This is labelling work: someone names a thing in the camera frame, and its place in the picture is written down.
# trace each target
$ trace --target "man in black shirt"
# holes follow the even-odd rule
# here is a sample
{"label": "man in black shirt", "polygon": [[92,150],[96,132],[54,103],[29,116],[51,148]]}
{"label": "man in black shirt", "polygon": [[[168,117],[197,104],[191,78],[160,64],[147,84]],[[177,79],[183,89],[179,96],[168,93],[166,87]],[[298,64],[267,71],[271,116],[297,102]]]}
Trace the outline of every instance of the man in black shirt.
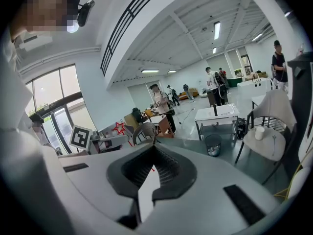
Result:
{"label": "man in black shirt", "polygon": [[278,89],[288,92],[288,75],[286,61],[283,55],[282,47],[278,40],[274,42],[275,53],[272,58],[272,65],[276,71],[276,80]]}

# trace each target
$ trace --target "black camera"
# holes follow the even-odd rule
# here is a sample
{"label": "black camera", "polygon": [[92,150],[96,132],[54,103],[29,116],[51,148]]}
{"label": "black camera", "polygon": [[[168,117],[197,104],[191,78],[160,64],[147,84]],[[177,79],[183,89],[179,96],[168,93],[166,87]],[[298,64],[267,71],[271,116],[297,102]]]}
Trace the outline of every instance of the black camera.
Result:
{"label": "black camera", "polygon": [[87,19],[89,17],[91,8],[94,7],[94,4],[95,4],[94,0],[90,0],[90,1],[86,2],[82,6],[82,8],[78,11],[77,21],[78,21],[78,25],[80,27],[85,26]]}

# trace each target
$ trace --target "chair leg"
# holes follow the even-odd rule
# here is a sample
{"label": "chair leg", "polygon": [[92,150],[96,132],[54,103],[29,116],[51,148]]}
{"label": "chair leg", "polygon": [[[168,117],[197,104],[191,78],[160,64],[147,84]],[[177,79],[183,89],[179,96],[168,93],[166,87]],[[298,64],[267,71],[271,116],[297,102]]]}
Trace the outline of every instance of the chair leg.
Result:
{"label": "chair leg", "polygon": [[243,141],[243,142],[241,143],[240,150],[239,150],[238,156],[237,156],[237,158],[236,158],[235,164],[238,162],[238,159],[239,159],[240,154],[241,154],[241,152],[242,152],[242,150],[243,150],[244,144],[245,144],[245,143],[244,143],[244,141]]}
{"label": "chair leg", "polygon": [[276,163],[276,166],[274,168],[274,170],[270,173],[270,175],[263,181],[262,185],[264,185],[270,178],[271,176],[273,176],[273,174],[277,171],[278,167],[280,166],[280,164],[282,163],[282,160],[278,161]]}

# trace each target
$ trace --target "chair seat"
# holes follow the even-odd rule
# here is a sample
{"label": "chair seat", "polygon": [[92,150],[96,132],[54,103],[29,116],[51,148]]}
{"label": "chair seat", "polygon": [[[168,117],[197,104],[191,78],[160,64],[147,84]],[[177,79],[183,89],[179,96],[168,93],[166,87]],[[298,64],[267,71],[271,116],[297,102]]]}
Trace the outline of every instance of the chair seat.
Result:
{"label": "chair seat", "polygon": [[273,161],[279,161],[284,154],[286,140],[278,131],[266,127],[264,129],[265,132],[262,140],[255,139],[255,129],[253,128],[245,135],[244,143],[261,156]]}

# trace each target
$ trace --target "person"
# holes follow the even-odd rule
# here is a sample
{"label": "person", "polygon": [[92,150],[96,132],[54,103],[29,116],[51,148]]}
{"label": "person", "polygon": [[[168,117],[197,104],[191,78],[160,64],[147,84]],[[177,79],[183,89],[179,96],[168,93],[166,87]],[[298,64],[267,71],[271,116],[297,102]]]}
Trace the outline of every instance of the person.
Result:
{"label": "person", "polygon": [[190,100],[193,100],[193,102],[195,102],[194,97],[190,94],[189,86],[186,85],[186,84],[184,84],[184,85],[183,85],[183,89],[184,89],[184,91],[186,92],[187,97],[188,97]]}
{"label": "person", "polygon": [[173,134],[175,134],[176,126],[175,126],[174,119],[172,116],[172,111],[170,111],[170,108],[168,106],[168,104],[170,103],[168,99],[168,95],[165,92],[161,92],[157,84],[153,84],[150,87],[150,89],[154,92],[153,100],[154,100],[154,104],[157,107],[158,113],[160,115],[167,116],[171,129],[173,131]]}
{"label": "person", "polygon": [[212,91],[217,105],[225,105],[225,90],[223,89],[223,78],[217,71],[213,71],[210,67],[205,68],[205,71],[208,74],[207,85]]}
{"label": "person", "polygon": [[288,75],[285,57],[283,55],[282,46],[278,40],[274,42],[275,53],[272,57],[272,65],[276,73],[277,87],[279,90],[288,92]]}
{"label": "person", "polygon": [[178,96],[177,96],[176,91],[170,85],[168,85],[167,88],[169,89],[169,92],[170,92],[169,95],[172,95],[172,101],[174,102],[175,106],[176,106],[176,102],[177,102],[177,105],[180,105],[180,103],[177,99]]}
{"label": "person", "polygon": [[48,141],[45,135],[45,131],[42,129],[44,120],[37,113],[33,114],[31,116],[31,119],[33,121],[32,128],[34,132],[36,133],[40,144],[45,145],[45,146],[50,146],[51,148],[53,148],[53,146],[50,144],[50,142]]}
{"label": "person", "polygon": [[80,0],[25,0],[0,40],[0,90],[10,98],[0,105],[0,130],[19,129],[37,135],[29,125],[25,108],[32,93],[16,70],[14,42],[25,32],[66,30],[68,22],[78,15]]}
{"label": "person", "polygon": [[229,84],[228,84],[227,77],[226,77],[226,71],[222,70],[222,68],[220,68],[220,75],[224,79],[226,88],[229,88]]}

